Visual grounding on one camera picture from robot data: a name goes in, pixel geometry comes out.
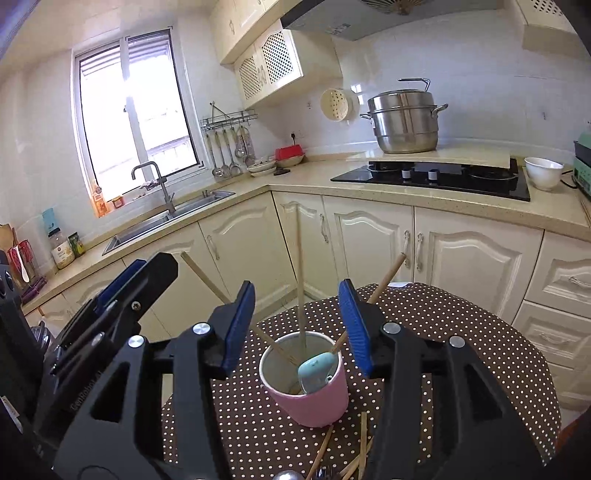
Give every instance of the stove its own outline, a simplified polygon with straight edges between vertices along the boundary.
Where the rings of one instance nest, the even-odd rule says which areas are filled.
[[[530,201],[525,174],[514,158],[509,168],[458,163],[371,161],[367,166],[343,173],[331,181],[429,187]]]

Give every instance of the faucet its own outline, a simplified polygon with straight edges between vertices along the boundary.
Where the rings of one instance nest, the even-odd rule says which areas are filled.
[[[157,181],[158,181],[158,184],[162,187],[162,193],[164,193],[164,204],[166,205],[168,212],[172,215],[176,211],[176,209],[174,208],[174,203],[173,203],[174,192],[172,195],[168,194],[168,190],[166,189],[166,185],[165,185],[167,178],[163,177],[160,174],[160,169],[158,168],[158,164],[155,161],[147,161],[145,163],[141,163],[140,165],[136,165],[135,167],[133,167],[131,169],[131,178],[135,180],[135,171],[138,168],[145,168],[150,165],[153,165],[156,168],[156,174],[158,175]]]

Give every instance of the polka dot tablecloth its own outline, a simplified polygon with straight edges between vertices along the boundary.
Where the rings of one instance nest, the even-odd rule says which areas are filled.
[[[376,285],[358,290],[367,300]],[[387,320],[396,321],[418,336],[442,341],[464,337],[497,377],[530,431],[544,461],[554,453],[560,431],[560,410],[548,366],[542,354],[517,330],[498,317],[439,288],[409,284],[388,288],[379,298]],[[336,297],[306,304],[308,330],[337,339],[344,331]],[[293,308],[264,320],[259,326],[273,338],[297,330]],[[271,479],[281,470],[308,473],[326,434],[293,422],[267,394],[258,376],[266,345],[252,332],[246,337],[240,363],[227,381],[212,381],[220,432],[233,477]],[[342,350],[348,377],[349,407],[335,430],[321,465],[342,470],[359,453],[361,411],[368,412],[369,436],[377,428],[381,408],[381,380],[362,376],[346,343]],[[418,462],[429,456],[432,432],[430,376],[423,375],[423,444]],[[174,414],[171,400],[163,407],[165,460],[176,462]]]

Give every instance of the pink cup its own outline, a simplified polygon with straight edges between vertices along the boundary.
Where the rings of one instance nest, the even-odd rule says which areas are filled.
[[[299,357],[298,332],[277,339],[277,343]],[[326,335],[306,332],[307,357],[330,351],[335,343]],[[272,347],[262,354],[259,375],[269,395],[296,423],[306,427],[324,427],[342,417],[349,405],[349,392],[343,357],[339,352],[339,364],[330,375],[333,378],[320,390],[309,395],[290,395],[294,385],[299,385],[297,367],[285,360]]]

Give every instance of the table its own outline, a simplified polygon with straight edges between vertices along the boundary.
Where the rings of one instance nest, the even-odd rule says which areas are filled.
[[[358,289],[367,300],[371,284]],[[513,327],[468,301],[439,288],[413,283],[389,287],[378,299],[385,317],[413,330],[418,336],[442,341],[451,335],[464,337],[483,363],[496,375],[519,416],[530,431],[544,462],[554,454],[560,431],[560,410],[543,355]],[[308,330],[337,339],[344,331],[337,297],[306,304]],[[259,326],[273,338],[297,330],[296,309],[264,320]],[[252,332],[234,375],[225,382],[212,381],[220,432],[234,478],[271,479],[281,470],[293,469],[305,476],[326,434],[324,429],[302,427],[283,413],[268,396],[258,377],[258,365],[266,345]],[[368,438],[378,426],[381,380],[363,377],[346,343],[342,350],[348,376],[349,407],[335,424],[322,465],[341,470],[359,453],[361,411],[368,412]],[[430,379],[423,376],[421,458],[428,457],[432,404]],[[165,460],[176,461],[174,413],[171,401],[163,407]]]

